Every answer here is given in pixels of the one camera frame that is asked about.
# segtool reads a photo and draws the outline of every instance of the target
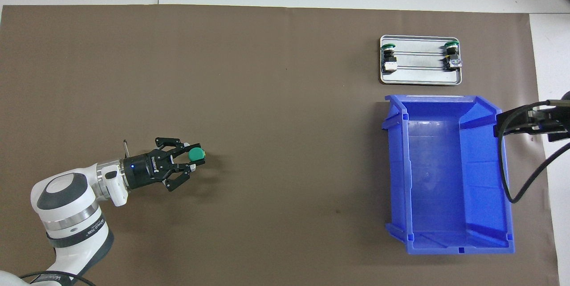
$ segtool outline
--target white component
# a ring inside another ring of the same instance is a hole
[[[386,72],[394,72],[398,69],[397,62],[385,62],[384,63],[384,71]]]
[[[95,175],[96,166],[97,166],[97,164],[94,164],[93,166],[91,166],[89,168],[78,168],[78,169],[74,169],[71,171],[66,171],[66,172],[63,172],[61,174],[51,176],[47,179],[44,179],[44,180],[40,181],[39,183],[37,183],[36,185],[34,185],[34,188],[32,188],[32,192],[30,194],[30,201],[32,204],[32,208],[34,209],[35,212],[37,212],[41,221],[44,221],[44,222],[62,221],[63,219],[67,219],[73,215],[76,215],[78,212],[83,211],[84,209],[89,207],[91,204],[93,204],[93,202],[95,201],[95,194],[93,192],[93,189],[91,189],[90,184],[97,182],[97,176]],[[53,180],[54,178],[65,175],[65,174],[71,174],[74,172],[78,173],[78,174],[83,174],[87,178],[88,187],[83,192],[83,195],[81,195],[80,197],[78,197],[74,201],[70,202],[69,204],[63,205],[63,206],[58,207],[56,209],[40,209],[37,206],[37,200],[41,196],[41,193],[43,192],[44,187],[46,185],[48,185],[49,182],[51,182],[51,180]]]
[[[71,227],[67,227],[65,229],[59,229],[59,230],[45,229],[45,231],[47,232],[47,234],[51,238],[57,239],[57,238],[69,237],[75,233],[83,231],[84,229],[86,229],[90,225],[93,225],[93,223],[95,221],[97,221],[97,219],[101,216],[101,213],[102,213],[101,207],[97,207],[95,212],[91,216],[89,216],[87,219],[85,219],[85,221],[77,223]]]
[[[30,286],[30,284],[24,282],[14,274],[0,270],[0,286]]]
[[[126,199],[129,192],[125,187],[125,182],[122,180],[121,171],[116,165],[106,166],[101,169],[103,182],[107,187],[110,199],[116,207],[126,204]]]
[[[59,178],[53,179],[53,181],[45,187],[45,191],[49,193],[59,192],[67,188],[71,182],[73,182],[73,174],[63,175]]]
[[[73,274],[79,274],[84,267],[86,267],[89,261],[94,257],[96,252],[104,246],[108,235],[110,234],[109,227],[106,221],[99,219],[101,217],[101,208],[98,209],[87,221],[88,225],[93,225],[94,223],[100,223],[100,229],[93,233],[89,238],[85,239],[78,244],[55,248],[55,262],[47,270],[61,270],[65,272],[70,272]],[[71,236],[76,232],[69,232],[67,236]],[[61,286],[59,282],[35,282],[34,286]]]
[[[538,82],[538,99],[558,99],[570,90],[570,14],[530,14],[531,32],[533,33],[534,57],[536,65],[536,81]],[[543,137],[544,152],[550,156],[564,146],[566,140],[548,142]],[[548,173],[548,195],[554,226],[554,244],[558,255],[558,275],[560,286],[570,286],[570,182],[568,181],[568,165],[570,153],[562,154],[546,168]]]

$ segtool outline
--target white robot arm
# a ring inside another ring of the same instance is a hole
[[[100,261],[113,244],[99,202],[112,200],[126,204],[128,193],[147,184],[162,182],[173,191],[190,178],[196,166],[205,163],[200,144],[182,143],[177,138],[156,138],[157,148],[146,154],[128,156],[88,168],[77,168],[37,183],[31,204],[39,215],[47,239],[55,249],[55,263],[48,270],[82,276]],[[189,162],[176,164],[174,158],[188,153]],[[182,172],[175,179],[169,176]],[[0,272],[0,282],[7,274]],[[34,286],[71,286],[77,278],[64,274],[40,274]]]

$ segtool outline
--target green cap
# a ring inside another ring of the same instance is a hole
[[[196,160],[204,159],[205,156],[206,156],[206,152],[204,151],[204,149],[199,148],[199,147],[192,148],[190,151],[188,151],[188,158],[192,162],[194,162]]]

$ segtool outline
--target metal ring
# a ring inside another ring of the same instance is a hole
[[[97,201],[93,201],[89,207],[83,209],[82,211],[76,213],[73,216],[67,217],[65,219],[61,219],[61,221],[42,221],[45,229],[48,230],[61,230],[71,227],[73,225],[77,225],[85,219],[91,217],[97,209],[99,208],[99,204]]]

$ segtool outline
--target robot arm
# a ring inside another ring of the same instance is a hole
[[[39,215],[56,260],[48,270],[82,276],[101,260],[113,243],[105,216],[98,203],[112,200],[126,204],[135,188],[162,182],[169,191],[190,178],[196,166],[205,163],[200,144],[182,143],[176,138],[156,138],[157,148],[146,154],[128,156],[88,168],[77,168],[37,183],[31,191],[31,204]],[[188,153],[189,161],[176,164],[174,158]],[[182,172],[175,179],[173,173]],[[42,274],[32,284],[70,286],[74,278],[61,274]]]
[[[535,110],[540,106],[554,106],[554,108]],[[507,200],[517,203],[521,200],[527,189],[533,184],[539,174],[558,158],[561,154],[570,150],[570,143],[565,144],[554,154],[548,157],[527,179],[523,187],[513,197],[509,190],[509,184],[505,176],[505,163],[503,161],[503,137],[509,134],[527,133],[548,134],[548,141],[558,141],[570,138],[570,91],[562,96],[561,100],[547,100],[521,106],[497,115],[497,124],[494,126],[497,137],[497,154],[503,191]]]

